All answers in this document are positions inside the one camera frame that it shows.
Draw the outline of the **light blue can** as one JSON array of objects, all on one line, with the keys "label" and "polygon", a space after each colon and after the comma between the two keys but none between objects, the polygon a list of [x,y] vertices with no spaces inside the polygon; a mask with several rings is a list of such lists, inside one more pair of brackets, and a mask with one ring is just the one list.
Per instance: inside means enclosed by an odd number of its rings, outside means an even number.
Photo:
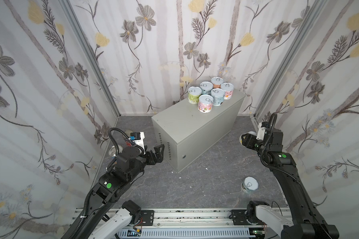
[{"label": "light blue can", "polygon": [[224,101],[225,91],[221,88],[214,88],[210,95],[213,97],[213,106],[220,106]]}]

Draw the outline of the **yellow labelled can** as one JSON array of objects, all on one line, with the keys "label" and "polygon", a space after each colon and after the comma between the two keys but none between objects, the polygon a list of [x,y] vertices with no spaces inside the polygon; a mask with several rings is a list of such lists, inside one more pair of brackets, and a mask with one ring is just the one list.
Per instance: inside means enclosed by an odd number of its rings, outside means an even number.
[{"label": "yellow labelled can", "polygon": [[242,134],[239,137],[240,143],[245,147],[253,147],[257,141],[257,133],[254,131]]}]

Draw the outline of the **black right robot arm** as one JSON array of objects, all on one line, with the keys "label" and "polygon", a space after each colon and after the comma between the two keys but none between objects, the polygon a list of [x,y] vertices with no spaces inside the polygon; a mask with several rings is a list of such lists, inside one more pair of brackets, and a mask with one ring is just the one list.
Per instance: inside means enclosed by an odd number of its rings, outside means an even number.
[{"label": "black right robot arm", "polygon": [[282,239],[337,239],[339,231],[329,225],[310,199],[291,154],[283,152],[283,133],[265,129],[262,139],[253,132],[240,136],[240,143],[255,150],[262,165],[267,167],[280,184],[288,202],[292,220],[286,223],[281,215],[269,209],[259,215],[261,205],[255,206],[255,217],[267,224]]}]

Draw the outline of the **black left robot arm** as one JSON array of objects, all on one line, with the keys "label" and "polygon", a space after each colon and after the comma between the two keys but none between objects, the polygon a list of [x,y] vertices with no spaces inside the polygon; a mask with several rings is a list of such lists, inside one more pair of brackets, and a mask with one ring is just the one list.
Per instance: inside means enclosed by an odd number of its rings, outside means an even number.
[{"label": "black left robot arm", "polygon": [[81,213],[62,238],[89,238],[107,212],[132,186],[137,176],[144,172],[144,168],[163,161],[165,146],[161,144],[154,147],[154,150],[141,153],[138,147],[132,146],[116,155],[116,164],[112,165],[89,190]]}]

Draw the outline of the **pink fruit labelled can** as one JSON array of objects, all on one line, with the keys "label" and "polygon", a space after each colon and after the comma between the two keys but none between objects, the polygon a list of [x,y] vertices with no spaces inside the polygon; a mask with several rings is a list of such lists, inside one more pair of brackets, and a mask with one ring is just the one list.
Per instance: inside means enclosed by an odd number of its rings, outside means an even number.
[{"label": "pink fruit labelled can", "polygon": [[224,90],[224,99],[229,100],[232,97],[234,86],[231,83],[223,83],[220,88]]}]

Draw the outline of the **green labelled can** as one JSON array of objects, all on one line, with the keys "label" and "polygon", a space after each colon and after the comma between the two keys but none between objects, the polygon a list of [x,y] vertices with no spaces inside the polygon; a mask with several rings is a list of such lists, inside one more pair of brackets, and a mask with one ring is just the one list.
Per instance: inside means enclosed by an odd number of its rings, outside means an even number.
[{"label": "green labelled can", "polygon": [[202,95],[200,87],[190,87],[187,92],[187,99],[190,104],[198,104],[199,97]]}]

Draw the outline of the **orange labelled can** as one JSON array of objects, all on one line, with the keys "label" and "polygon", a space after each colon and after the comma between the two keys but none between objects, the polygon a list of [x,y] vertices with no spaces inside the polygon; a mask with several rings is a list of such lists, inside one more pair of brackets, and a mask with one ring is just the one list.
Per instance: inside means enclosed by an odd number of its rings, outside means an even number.
[{"label": "orange labelled can", "polygon": [[211,78],[210,82],[213,84],[213,88],[220,88],[221,85],[224,83],[224,80],[220,77],[213,77]]}]

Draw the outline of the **teal labelled white-lid can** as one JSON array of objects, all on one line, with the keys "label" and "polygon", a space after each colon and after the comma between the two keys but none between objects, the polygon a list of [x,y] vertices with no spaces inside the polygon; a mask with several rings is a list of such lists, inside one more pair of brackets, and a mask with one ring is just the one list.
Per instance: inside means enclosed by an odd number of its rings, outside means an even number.
[{"label": "teal labelled white-lid can", "polygon": [[213,89],[213,83],[211,82],[201,82],[199,86],[202,90],[202,95],[210,95]]}]

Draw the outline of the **pink labelled white-lid can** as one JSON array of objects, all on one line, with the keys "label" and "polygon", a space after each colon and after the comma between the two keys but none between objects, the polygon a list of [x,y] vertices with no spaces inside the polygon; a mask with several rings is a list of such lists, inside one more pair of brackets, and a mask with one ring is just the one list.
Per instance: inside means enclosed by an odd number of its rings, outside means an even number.
[{"label": "pink labelled white-lid can", "polygon": [[198,99],[198,110],[202,113],[209,113],[213,107],[213,97],[210,95],[201,95]]}]

